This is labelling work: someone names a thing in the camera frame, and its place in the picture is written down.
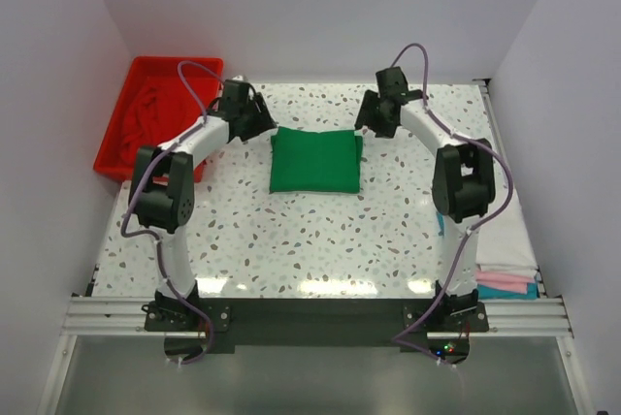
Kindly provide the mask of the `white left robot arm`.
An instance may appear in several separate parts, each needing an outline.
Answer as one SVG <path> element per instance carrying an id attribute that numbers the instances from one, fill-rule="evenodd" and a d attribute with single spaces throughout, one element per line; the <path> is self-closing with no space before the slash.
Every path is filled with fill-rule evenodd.
<path id="1" fill-rule="evenodd" d="M 194 172 L 231 141 L 246 142 L 276 127 L 263 96 L 243 80 L 226 80 L 221 94 L 186 130 L 157 146 L 139 148 L 128 209 L 120 232 L 153 240 L 160 278 L 147 314 L 176 326 L 207 327 L 187 249 L 186 225 L 195 207 Z"/>

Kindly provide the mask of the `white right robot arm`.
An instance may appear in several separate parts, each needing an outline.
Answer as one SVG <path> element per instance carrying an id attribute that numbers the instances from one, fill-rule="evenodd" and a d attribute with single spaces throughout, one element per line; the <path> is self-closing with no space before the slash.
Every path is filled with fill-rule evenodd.
<path id="1" fill-rule="evenodd" d="M 396 66 L 376 72 L 377 90 L 365 92 L 354 127 L 392 139 L 398 128 L 410 131 L 435 157 L 432 201 L 441 217 L 442 266 L 431 310 L 425 319 L 441 320 L 476 309 L 474 277 L 478 228 L 496 198 L 491 144 L 451 130 L 428 104 L 424 90 L 409 88 Z"/>

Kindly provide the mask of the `green t-shirt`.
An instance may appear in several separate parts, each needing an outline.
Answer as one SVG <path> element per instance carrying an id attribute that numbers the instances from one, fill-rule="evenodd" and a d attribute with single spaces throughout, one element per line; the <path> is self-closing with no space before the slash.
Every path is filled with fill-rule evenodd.
<path id="1" fill-rule="evenodd" d="M 308 132 L 280 127 L 271 136 L 272 193 L 357 194 L 363 138 L 352 130 Z"/>

